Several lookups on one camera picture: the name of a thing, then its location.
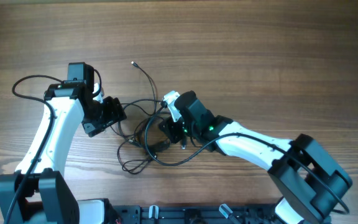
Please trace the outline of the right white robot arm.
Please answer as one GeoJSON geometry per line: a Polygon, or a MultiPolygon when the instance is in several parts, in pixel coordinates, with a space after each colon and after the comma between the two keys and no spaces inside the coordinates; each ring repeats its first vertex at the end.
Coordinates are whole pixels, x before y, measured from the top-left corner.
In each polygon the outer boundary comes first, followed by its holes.
{"type": "Polygon", "coordinates": [[[323,223],[352,187],[349,174],[311,136],[280,139],[245,128],[231,118],[215,116],[196,93],[167,93],[161,102],[170,117],[160,130],[176,143],[185,136],[201,150],[238,157],[267,171],[282,193],[274,214],[284,223],[323,223]]]}

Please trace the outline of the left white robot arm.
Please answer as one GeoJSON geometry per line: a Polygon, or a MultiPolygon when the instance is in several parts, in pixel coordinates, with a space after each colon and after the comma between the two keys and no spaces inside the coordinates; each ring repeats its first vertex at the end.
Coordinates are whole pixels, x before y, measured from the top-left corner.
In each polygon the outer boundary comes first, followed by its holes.
{"type": "Polygon", "coordinates": [[[126,119],[117,98],[104,96],[99,72],[70,63],[40,102],[44,114],[35,138],[12,174],[0,175],[0,209],[5,223],[120,223],[109,200],[77,200],[64,179],[68,152],[78,126],[89,137],[126,119]]]}

